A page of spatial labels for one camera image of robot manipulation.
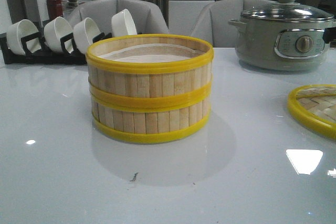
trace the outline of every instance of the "plate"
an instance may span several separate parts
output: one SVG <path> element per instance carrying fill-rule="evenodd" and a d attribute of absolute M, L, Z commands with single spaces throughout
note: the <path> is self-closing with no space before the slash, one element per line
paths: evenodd
<path fill-rule="evenodd" d="M 336 140 L 336 85 L 298 87 L 288 95 L 290 114 L 307 128 Z"/>

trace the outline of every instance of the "yellow rim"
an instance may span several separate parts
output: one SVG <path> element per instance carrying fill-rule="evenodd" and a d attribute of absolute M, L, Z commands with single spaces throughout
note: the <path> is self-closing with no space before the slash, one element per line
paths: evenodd
<path fill-rule="evenodd" d="M 319 116 L 309 112 L 306 110 L 298 101 L 300 98 L 308 98 L 308 97 L 318 97 L 318 96 L 326 96 L 325 94 L 321 95 L 298 95 L 298 92 L 312 87 L 335 87 L 332 84 L 317 84 L 317 85 L 306 85 L 302 87 L 298 87 L 292 90 L 288 95 L 288 110 L 291 115 L 302 123 L 304 126 L 319 132 L 320 134 L 336 139 L 336 123 L 330 122 L 326 119 L 320 118 Z"/>
<path fill-rule="evenodd" d="M 166 38 L 180 38 L 185 40 L 193 40 L 205 44 L 208 47 L 208 51 L 204 54 L 181 61 L 171 62 L 156 62 L 156 63 L 129 63 L 113 60 L 106 60 L 99 58 L 92 53 L 94 47 L 107 43 L 110 41 L 124 40 L 137 37 L 166 37 Z M 158 74 L 158 73 L 173 73 L 191 70 L 204 66 L 212 61 L 214 57 L 213 47 L 210 43 L 189 36 L 171 35 L 171 34 L 142 34 L 142 35 L 130 35 L 123 37 L 116 37 L 98 41 L 92 44 L 86 53 L 86 61 L 89 65 L 95 66 L 99 69 L 119 72 L 119 73 L 135 73 L 135 74 Z"/>
<path fill-rule="evenodd" d="M 162 112 L 185 108 L 201 102 L 210 95 L 211 81 L 199 89 L 169 97 L 125 97 L 102 91 L 92 84 L 90 84 L 90 92 L 92 98 L 105 107 L 129 112 Z"/>
<path fill-rule="evenodd" d="M 178 140 L 195 133 L 206 124 L 206 122 L 209 119 L 210 111 L 211 110 L 209 109 L 209 112 L 205 117 L 203 117 L 200 121 L 191 125 L 190 127 L 178 131 L 158 133 L 158 134 L 134 134 L 134 133 L 116 131 L 100 123 L 94 116 L 93 120 L 95 122 L 96 127 L 100 131 L 113 138 L 117 138 L 119 140 L 123 140 L 130 143 L 156 144 Z"/>

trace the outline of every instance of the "control knob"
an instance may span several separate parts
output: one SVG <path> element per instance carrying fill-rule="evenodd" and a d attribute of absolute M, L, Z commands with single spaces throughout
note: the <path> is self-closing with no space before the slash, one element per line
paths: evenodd
<path fill-rule="evenodd" d="M 311 37 L 305 35 L 297 39 L 296 49 L 299 52 L 308 52 L 314 45 L 314 41 Z"/>

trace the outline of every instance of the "white table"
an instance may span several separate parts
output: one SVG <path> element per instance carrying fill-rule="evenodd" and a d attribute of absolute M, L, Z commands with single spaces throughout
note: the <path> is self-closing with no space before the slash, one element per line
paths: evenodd
<path fill-rule="evenodd" d="M 87 66 L 0 58 L 1 223 L 336 222 L 336 141 L 286 109 L 292 89 L 335 83 L 335 50 L 288 73 L 215 49 L 208 124 L 159 145 L 95 129 Z"/>

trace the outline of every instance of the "black dish rack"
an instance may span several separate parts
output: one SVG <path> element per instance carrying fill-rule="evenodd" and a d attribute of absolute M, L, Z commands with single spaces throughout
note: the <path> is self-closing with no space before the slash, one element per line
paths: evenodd
<path fill-rule="evenodd" d="M 102 39 L 111 38 L 112 33 L 105 35 L 105 33 L 100 33 L 95 36 L 92 42 L 97 42 Z M 31 52 L 27 47 L 27 42 L 33 39 L 38 39 L 41 44 L 41 49 Z M 69 53 L 66 50 L 65 42 L 71 40 L 74 50 Z M 22 48 L 25 55 L 17 55 L 11 51 L 7 44 L 6 33 L 0 34 L 0 47 L 4 57 L 5 64 L 21 63 L 21 64 L 66 64 L 66 65 L 84 65 L 86 64 L 85 55 L 82 54 L 75 43 L 74 34 L 70 33 L 62 38 L 60 38 L 61 48 L 63 53 L 56 53 L 51 51 L 45 44 L 46 40 L 42 36 L 41 32 L 36 32 L 28 36 L 21 38 Z"/>

